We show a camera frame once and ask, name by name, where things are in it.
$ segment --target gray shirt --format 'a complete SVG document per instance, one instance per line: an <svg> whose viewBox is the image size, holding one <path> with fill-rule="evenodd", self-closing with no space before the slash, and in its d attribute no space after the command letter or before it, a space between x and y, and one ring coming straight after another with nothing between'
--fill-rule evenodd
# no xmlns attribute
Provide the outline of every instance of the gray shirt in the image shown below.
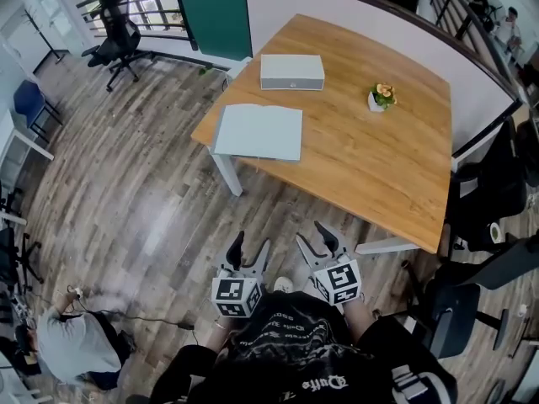
<svg viewBox="0 0 539 404"><path fill-rule="evenodd" d="M52 307L37 322L40 357L57 379L81 385L77 377L89 371L114 373L121 369L118 354L93 315L84 313L67 322L59 319L60 313Z"/></svg>

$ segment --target office chair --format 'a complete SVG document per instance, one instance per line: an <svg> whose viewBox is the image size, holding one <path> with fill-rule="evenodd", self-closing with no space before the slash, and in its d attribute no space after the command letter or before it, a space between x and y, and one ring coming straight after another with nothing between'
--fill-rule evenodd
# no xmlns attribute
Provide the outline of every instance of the office chair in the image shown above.
<svg viewBox="0 0 539 404"><path fill-rule="evenodd" d="M492 243L489 227L503 217L521 213L526 207L526 172L515 152L515 123L505 121L487 154L479 163L466 163L451 175L446 223L451 226L450 253L460 248L457 237L467 241L472 252ZM464 183L477 187L461 197Z"/></svg>
<svg viewBox="0 0 539 404"><path fill-rule="evenodd" d="M40 242L34 242L30 248L26 248L26 241L30 236L25 233L23 237L23 249L19 255L19 249L15 246L15 232L11 227L7 227L0 231L0 281L8 286L10 292L13 293L14 286L20 295L26 293L26 290L32 290L28 285L27 271L29 271L40 284L43 284L43 279L32 269L29 264L30 254L34 249L41 248ZM17 267L20 266L23 270L24 286L20 285L19 273Z"/></svg>
<svg viewBox="0 0 539 404"><path fill-rule="evenodd" d="M408 309L392 316L406 314L417 321L414 336L422 341L436 358L461 354L476 320L497 331L493 350L503 342L509 312L503 309L496 318L478 311L480 287L494 290L539 267L539 231L530 238L508 235L497 244L496 253L480 264L448 262L436 271L424 287L409 262L408 271L418 303L408 301Z"/></svg>
<svg viewBox="0 0 539 404"><path fill-rule="evenodd" d="M103 44L84 51L83 57L92 56L88 67L108 66L112 61L120 59L119 63L109 68L113 75L106 89L111 92L112 82L124 68L133 75L133 82L138 82L139 77L129 63L148 56L153 59L155 53L136 50L141 41L141 33L136 24L129 20L129 0L99 0L99 4L99 15L107 31L107 39Z"/></svg>
<svg viewBox="0 0 539 404"><path fill-rule="evenodd" d="M32 130L47 144L49 143L49 140L41 134L41 132L46 134L46 131L37 124L37 119L40 117L41 113L44 110L47 111L56 123L63 125L55 115L55 113L60 115L58 110L46 99L38 85L28 79L22 81L19 88L17 88L17 91L15 91L15 94L13 95L13 105L18 114L22 114L26 117L26 127Z"/></svg>
<svg viewBox="0 0 539 404"><path fill-rule="evenodd" d="M15 201L17 194L22 193L23 190L16 187L12 193L9 193L3 198L2 181L0 181L0 211L5 212L6 214L18 215L20 217L20 212L13 209L13 202Z"/></svg>

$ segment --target wooden floor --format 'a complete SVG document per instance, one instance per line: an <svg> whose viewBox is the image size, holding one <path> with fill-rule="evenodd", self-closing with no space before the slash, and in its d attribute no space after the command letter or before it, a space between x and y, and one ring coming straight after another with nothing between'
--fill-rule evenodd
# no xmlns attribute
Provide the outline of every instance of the wooden floor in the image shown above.
<svg viewBox="0 0 539 404"><path fill-rule="evenodd" d="M107 71L87 68L71 56L57 66L50 60L39 71L66 124L53 133L54 162L30 154L20 178L26 188L26 231L43 243L36 262L45 284L36 285L36 293L50 300L69 284L83 286L90 309L193 322L198 341L204 342L216 318L210 303L214 256L231 234L246 231L248 258L265 237L271 238L267 283L286 275L298 289L307 282L308 270L295 235L317 235L314 220L341 229L351 245L385 235L250 167L238 165L245 194L231 195L205 148L189 138L221 93L223 73L200 75L198 66L162 58L139 61L135 69L140 82L132 83L125 74L112 94L104 89ZM538 227L538 217L536 206L503 225L523 237ZM314 245L322 243L317 239ZM472 262L485 258L457 256ZM438 267L435 257L424 252L360 257L370 308L384 313L404 308L409 292L400 269L404 259L412 259L422 277ZM493 352L494 333L477 324L467 351L443 362L459 380L460 402L483 402L498 378L513 387L520 377L529 349L515 359L507 354L522 325L519 305L536 310L533 287L538 282L538 274L528 274L500 290L483 291L483 311L498 315L502 308L511 309L507 339ZM36 298L33 305L37 314L47 307ZM120 387L96 403L148 394L178 349L194 342L190 332L158 322L116 319L115 325L135 335L138 350L122 371ZM56 402L87 402L81 391L52 379L32 383L54 394Z"/></svg>

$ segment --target railing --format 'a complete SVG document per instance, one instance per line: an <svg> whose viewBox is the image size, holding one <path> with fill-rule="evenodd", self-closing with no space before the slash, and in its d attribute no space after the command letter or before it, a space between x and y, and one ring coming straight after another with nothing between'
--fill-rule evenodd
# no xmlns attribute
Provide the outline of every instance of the railing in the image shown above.
<svg viewBox="0 0 539 404"><path fill-rule="evenodd" d="M142 37L190 40L180 0L126 0L129 19L136 24ZM85 0L77 5L81 16L95 37L106 37L100 17L99 0Z"/></svg>
<svg viewBox="0 0 539 404"><path fill-rule="evenodd" d="M460 40L503 79L511 82L512 76L493 39L466 0L430 0L430 4L435 10L436 26Z"/></svg>

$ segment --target white partition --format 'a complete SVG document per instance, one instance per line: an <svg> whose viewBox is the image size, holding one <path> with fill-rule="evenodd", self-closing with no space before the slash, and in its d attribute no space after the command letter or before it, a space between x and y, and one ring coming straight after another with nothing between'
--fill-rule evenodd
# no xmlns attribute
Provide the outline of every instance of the white partition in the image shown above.
<svg viewBox="0 0 539 404"><path fill-rule="evenodd" d="M299 13L376 40L445 79L451 85L453 151L470 141L513 103L487 73L446 42L368 3L358 0L247 0L247 4L253 54Z"/></svg>

